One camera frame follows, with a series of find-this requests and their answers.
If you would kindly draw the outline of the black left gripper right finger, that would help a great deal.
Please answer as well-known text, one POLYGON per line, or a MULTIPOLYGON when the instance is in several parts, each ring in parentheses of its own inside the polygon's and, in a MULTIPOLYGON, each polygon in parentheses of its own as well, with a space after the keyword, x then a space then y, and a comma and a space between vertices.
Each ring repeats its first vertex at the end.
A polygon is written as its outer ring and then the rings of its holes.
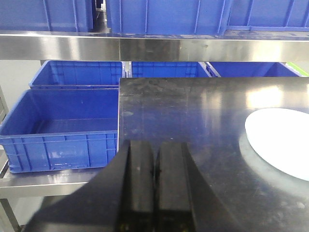
POLYGON ((186 143, 163 142, 155 166, 157 232, 242 232, 201 175, 186 143))

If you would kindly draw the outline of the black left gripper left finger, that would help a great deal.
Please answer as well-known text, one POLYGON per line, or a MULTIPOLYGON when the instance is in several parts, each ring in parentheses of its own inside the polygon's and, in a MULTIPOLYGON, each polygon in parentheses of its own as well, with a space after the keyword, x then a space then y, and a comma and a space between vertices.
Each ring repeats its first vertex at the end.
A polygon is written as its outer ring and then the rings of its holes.
POLYGON ((127 140, 95 177, 37 211, 25 232, 152 232, 154 158, 149 142, 127 140))

